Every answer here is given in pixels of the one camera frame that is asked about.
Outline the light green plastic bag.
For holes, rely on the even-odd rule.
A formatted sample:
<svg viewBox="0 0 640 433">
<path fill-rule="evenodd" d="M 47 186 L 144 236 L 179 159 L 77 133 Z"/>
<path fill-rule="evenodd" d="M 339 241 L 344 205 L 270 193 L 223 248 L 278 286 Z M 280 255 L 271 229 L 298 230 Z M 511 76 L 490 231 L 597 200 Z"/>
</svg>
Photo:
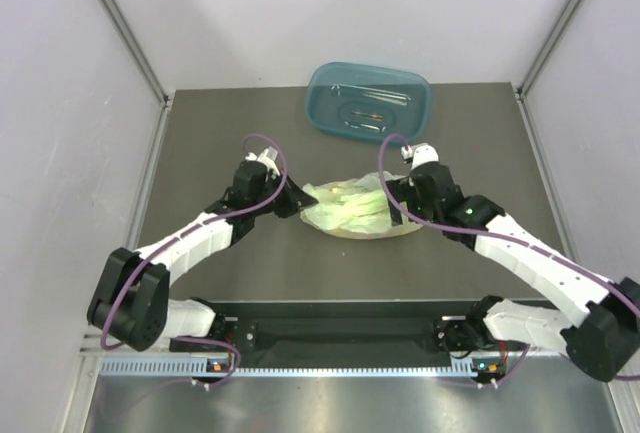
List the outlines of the light green plastic bag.
<svg viewBox="0 0 640 433">
<path fill-rule="evenodd" d="M 405 216 L 399 225 L 392 225 L 377 172 L 322 185 L 307 183 L 302 190 L 317 204 L 301 211 L 301 220 L 330 236 L 374 240 L 408 235 L 422 228 Z"/>
</svg>

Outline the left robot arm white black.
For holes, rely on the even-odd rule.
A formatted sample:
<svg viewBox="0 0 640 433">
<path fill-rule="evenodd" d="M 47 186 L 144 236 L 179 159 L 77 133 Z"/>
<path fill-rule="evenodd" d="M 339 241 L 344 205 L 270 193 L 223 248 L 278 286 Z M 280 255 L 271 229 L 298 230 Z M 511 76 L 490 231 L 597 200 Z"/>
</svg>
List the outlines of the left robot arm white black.
<svg viewBox="0 0 640 433">
<path fill-rule="evenodd" d="M 287 219 L 316 205 L 269 159 L 246 159 L 223 196 L 194 220 L 152 245 L 120 247 L 107 258 L 87 310 L 90 325 L 118 345 L 145 351 L 158 341 L 191 337 L 205 349 L 226 340 L 227 327 L 202 300 L 176 301 L 171 285 L 211 255 L 230 248 L 258 217 Z"/>
</svg>

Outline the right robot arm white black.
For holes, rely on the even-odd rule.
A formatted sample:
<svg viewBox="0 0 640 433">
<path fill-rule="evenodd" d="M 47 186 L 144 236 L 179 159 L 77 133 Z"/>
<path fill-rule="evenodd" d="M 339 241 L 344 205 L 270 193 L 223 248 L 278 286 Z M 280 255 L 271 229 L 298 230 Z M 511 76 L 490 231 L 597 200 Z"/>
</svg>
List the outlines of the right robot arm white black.
<svg viewBox="0 0 640 433">
<path fill-rule="evenodd" d="M 488 198 L 464 195 L 449 168 L 437 161 L 397 180 L 383 180 L 382 188 L 394 223 L 407 217 L 441 231 L 501 265 L 551 303 L 550 308 L 533 307 L 485 296 L 462 322 L 464 348 L 519 342 L 561 353 L 597 381 L 625 380 L 622 370 L 639 351 L 637 281 L 614 281 L 572 262 Z"/>
</svg>

